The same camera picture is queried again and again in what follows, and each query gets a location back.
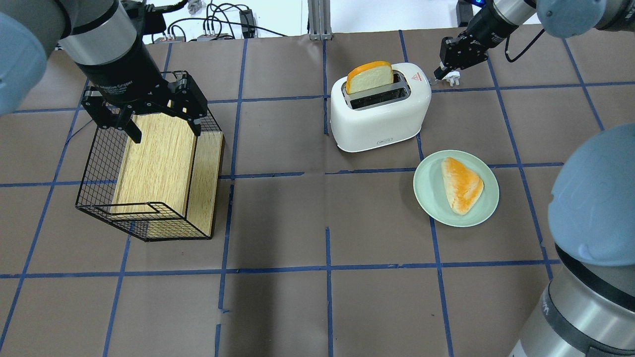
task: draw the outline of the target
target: triangular bread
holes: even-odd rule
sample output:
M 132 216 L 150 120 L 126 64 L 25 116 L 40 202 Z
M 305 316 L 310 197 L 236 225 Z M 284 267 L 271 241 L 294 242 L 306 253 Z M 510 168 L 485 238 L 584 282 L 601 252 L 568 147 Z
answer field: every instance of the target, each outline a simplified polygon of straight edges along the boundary
M 465 215 L 481 197 L 483 180 L 454 158 L 444 159 L 441 168 L 450 208 L 459 215 Z

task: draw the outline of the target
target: toaster slot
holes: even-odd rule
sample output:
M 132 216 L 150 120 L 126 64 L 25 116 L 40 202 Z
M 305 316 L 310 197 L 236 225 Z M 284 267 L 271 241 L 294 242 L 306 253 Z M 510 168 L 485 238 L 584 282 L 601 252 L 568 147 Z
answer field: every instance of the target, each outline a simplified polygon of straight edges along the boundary
M 393 71 L 393 83 L 349 95 L 346 93 L 346 83 L 342 85 L 342 94 L 349 108 L 363 110 L 379 105 L 399 102 L 410 96 L 411 90 L 403 74 Z

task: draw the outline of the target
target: metal frame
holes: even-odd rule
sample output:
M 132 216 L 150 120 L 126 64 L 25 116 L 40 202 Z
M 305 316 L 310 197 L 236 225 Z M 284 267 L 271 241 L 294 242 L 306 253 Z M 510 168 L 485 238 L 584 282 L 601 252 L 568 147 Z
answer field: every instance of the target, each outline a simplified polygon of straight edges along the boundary
M 331 0 L 308 0 L 309 38 L 333 39 L 331 31 Z

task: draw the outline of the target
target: bread slice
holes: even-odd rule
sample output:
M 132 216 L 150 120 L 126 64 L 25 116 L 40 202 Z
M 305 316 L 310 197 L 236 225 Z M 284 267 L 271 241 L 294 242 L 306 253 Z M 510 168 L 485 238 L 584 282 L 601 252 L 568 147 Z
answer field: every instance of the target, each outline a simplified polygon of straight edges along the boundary
M 346 93 L 353 94 L 392 83 L 392 65 L 386 61 L 363 64 L 346 77 Z
M 481 197 L 483 180 L 454 158 L 444 159 L 441 168 L 450 208 L 459 215 L 465 215 Z

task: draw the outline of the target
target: white wall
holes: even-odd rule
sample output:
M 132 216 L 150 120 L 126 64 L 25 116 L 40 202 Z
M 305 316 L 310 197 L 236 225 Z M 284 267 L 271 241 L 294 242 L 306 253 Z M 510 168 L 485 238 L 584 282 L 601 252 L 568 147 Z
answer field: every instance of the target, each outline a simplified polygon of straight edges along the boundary
M 148 0 L 148 3 L 162 6 L 177 1 Z M 235 4 L 249 6 L 256 15 L 258 26 L 289 36 L 307 33 L 307 0 L 240 0 Z M 457 0 L 331 0 L 331 28 L 333 32 L 373 32 L 456 27 L 456 5 Z M 239 22 L 236 9 L 225 13 L 231 22 Z M 187 9 L 182 9 L 165 15 L 168 25 L 189 17 L 205 17 L 205 11 L 190 15 Z M 527 23 L 537 24 L 538 18 L 534 15 Z M 184 21 L 179 26 L 186 31 L 188 41 L 203 34 L 202 21 Z M 233 25 L 233 28 L 237 38 L 242 36 L 240 26 Z M 178 29 L 175 29 L 175 33 L 180 34 Z M 258 35 L 276 36 L 262 30 Z M 150 43 L 150 36 L 146 37 L 144 42 Z

